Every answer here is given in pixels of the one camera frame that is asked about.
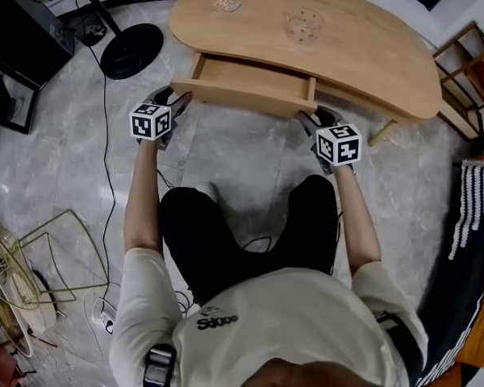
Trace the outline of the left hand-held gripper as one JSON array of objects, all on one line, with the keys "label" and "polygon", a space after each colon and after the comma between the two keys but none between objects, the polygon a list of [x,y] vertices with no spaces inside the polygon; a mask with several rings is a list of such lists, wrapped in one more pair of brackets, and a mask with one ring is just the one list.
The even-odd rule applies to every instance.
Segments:
[{"label": "left hand-held gripper", "polygon": [[169,145],[173,132],[173,120],[181,116],[193,99],[189,91],[181,95],[170,106],[169,98],[173,95],[170,86],[163,86],[150,93],[146,102],[141,102],[129,113],[130,133],[138,141],[142,139],[160,140],[161,151]]}]

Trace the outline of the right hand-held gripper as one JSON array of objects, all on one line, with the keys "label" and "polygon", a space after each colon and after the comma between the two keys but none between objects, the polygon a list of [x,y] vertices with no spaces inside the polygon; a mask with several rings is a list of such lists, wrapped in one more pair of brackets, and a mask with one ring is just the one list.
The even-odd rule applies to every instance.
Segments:
[{"label": "right hand-held gripper", "polygon": [[326,106],[318,106],[313,115],[319,124],[302,110],[297,119],[314,141],[311,151],[323,173],[329,176],[340,166],[352,168],[361,159],[362,136],[357,127]]}]

